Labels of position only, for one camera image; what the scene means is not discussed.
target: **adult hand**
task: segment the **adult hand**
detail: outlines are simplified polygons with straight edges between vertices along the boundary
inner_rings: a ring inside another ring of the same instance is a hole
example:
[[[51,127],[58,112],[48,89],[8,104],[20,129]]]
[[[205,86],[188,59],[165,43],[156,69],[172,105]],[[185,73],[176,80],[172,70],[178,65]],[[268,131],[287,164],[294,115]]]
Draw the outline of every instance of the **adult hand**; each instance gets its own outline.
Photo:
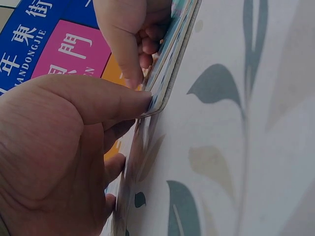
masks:
[[[142,83],[171,19],[172,0],[94,0],[98,26],[128,85]]]
[[[103,155],[151,95],[84,76],[32,79],[0,99],[0,213],[12,236],[96,236],[125,164]]]

